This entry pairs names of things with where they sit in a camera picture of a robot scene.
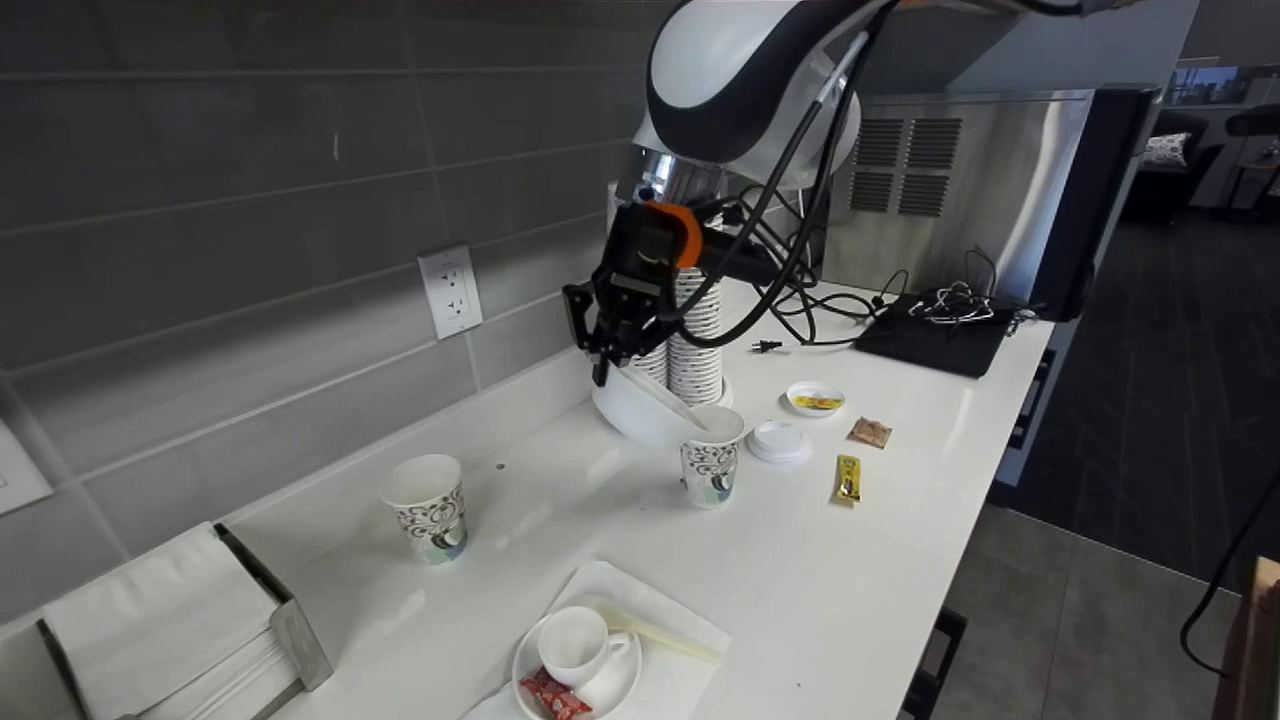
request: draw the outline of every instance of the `napkin holder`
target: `napkin holder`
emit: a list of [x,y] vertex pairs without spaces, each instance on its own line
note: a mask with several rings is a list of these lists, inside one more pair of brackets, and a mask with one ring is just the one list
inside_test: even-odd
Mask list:
[[[293,685],[293,692],[277,697],[260,712],[260,716],[272,716],[298,692],[321,689],[333,675],[333,661],[325,656],[321,636],[315,636],[303,603],[287,593],[287,583],[260,556],[254,556],[254,546],[228,522],[214,522],[214,533],[228,544],[228,550],[241,560],[241,568],[277,600],[270,633],[272,633],[277,649],[287,656],[298,685]],[[85,692],[76,685],[76,671],[69,663],[66,645],[56,639],[56,633],[43,618],[37,618],[37,626],[40,626],[40,639],[43,639],[76,712],[88,716]]]

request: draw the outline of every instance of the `gray tile wall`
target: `gray tile wall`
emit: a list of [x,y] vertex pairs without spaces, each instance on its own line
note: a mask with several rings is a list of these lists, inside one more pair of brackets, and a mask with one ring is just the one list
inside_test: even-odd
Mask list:
[[0,618],[561,351],[663,9],[0,0]]

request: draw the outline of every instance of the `floor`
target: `floor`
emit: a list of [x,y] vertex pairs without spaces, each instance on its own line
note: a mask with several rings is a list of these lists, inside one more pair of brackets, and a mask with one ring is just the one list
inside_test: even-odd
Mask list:
[[[1121,225],[1024,483],[1001,500],[1211,574],[1276,469],[1280,225]],[[1280,506],[1249,546],[1280,550]]]
[[[1217,675],[1179,656],[1205,580],[987,506],[952,583],[969,617],[938,720],[1207,720]],[[1235,596],[1197,626],[1219,661]]]

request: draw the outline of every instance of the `small bowl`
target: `small bowl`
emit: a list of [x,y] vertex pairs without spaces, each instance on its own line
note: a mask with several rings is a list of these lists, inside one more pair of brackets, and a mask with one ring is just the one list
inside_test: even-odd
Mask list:
[[828,418],[844,412],[844,390],[836,382],[801,380],[788,389],[788,406],[795,417]]

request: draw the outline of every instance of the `saucer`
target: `saucer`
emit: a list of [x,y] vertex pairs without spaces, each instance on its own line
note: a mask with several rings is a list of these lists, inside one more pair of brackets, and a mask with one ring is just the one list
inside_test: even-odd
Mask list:
[[[541,626],[544,626],[544,618],[535,618],[535,624],[519,636],[519,645],[516,645],[516,651],[513,651],[513,685],[510,685],[510,689],[513,689],[513,697],[516,697],[516,704],[519,704],[519,712],[524,712],[528,720],[548,720],[548,716],[524,697],[524,689],[519,689],[524,675],[531,675],[531,671],[544,666],[541,656],[535,656],[535,633],[541,633]],[[615,708],[633,697],[633,689],[637,689],[637,681],[641,681],[641,656],[644,656],[641,636],[633,636],[633,675],[627,675],[627,685],[615,692],[612,704],[592,708],[597,720],[608,720],[608,712],[615,712]]]

